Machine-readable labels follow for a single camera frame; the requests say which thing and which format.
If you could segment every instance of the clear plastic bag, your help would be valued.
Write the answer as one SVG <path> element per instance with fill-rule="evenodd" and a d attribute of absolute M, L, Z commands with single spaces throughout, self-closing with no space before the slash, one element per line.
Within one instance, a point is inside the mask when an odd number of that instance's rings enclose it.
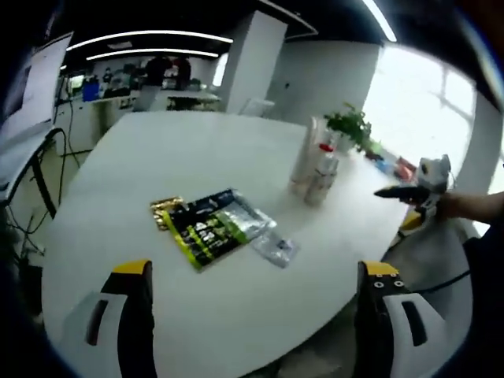
<path fill-rule="evenodd" d="M 281 268 L 286 268 L 299 250 L 294 241 L 282 238 L 273 230 L 258 236 L 251 245 L 263 258 Z"/>

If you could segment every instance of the blue object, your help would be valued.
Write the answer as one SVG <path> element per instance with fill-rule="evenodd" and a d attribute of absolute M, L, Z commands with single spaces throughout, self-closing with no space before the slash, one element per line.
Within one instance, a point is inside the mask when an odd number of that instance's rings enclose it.
<path fill-rule="evenodd" d="M 387 163 L 385 160 L 377 160 L 375 162 L 375 166 L 383 173 L 389 174 L 391 171 L 391 165 Z"/>
<path fill-rule="evenodd" d="M 99 99 L 100 84 L 87 83 L 82 88 L 82 101 L 94 101 Z"/>

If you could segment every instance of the green plant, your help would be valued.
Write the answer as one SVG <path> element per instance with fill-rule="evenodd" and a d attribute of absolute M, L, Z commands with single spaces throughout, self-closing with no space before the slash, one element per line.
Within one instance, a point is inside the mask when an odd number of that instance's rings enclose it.
<path fill-rule="evenodd" d="M 356 110 L 355 106 L 347 102 L 344 105 L 348 108 L 345 113 L 334 112 L 324 116 L 328 128 L 347 134 L 359 150 L 366 150 L 370 144 L 371 124 L 364 121 L 364 112 Z"/>

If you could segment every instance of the bottle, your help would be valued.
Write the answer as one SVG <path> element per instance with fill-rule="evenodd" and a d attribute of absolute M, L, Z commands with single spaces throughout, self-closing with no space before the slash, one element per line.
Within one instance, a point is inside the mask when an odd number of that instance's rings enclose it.
<path fill-rule="evenodd" d="M 329 189 L 336 178 L 338 159 L 334 155 L 334 147 L 328 144 L 320 144 L 319 150 L 321 158 L 313 174 L 308 190 L 306 191 L 305 202 L 311 206 L 320 205 L 328 196 Z"/>
<path fill-rule="evenodd" d="M 324 139 L 325 132 L 325 122 L 312 117 L 312 124 L 306 129 L 305 138 L 291 173 L 290 187 L 297 195 L 306 193 L 309 179 L 317 165 L 319 154 L 317 144 Z"/>

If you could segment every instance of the red cap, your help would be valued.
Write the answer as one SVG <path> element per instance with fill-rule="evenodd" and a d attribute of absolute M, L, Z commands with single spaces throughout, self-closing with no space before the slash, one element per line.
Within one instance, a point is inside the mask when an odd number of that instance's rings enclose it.
<path fill-rule="evenodd" d="M 324 143 L 321 143 L 318 145 L 319 148 L 325 152 L 332 152 L 334 151 L 334 147 L 333 146 L 329 146 L 328 144 L 324 144 Z"/>

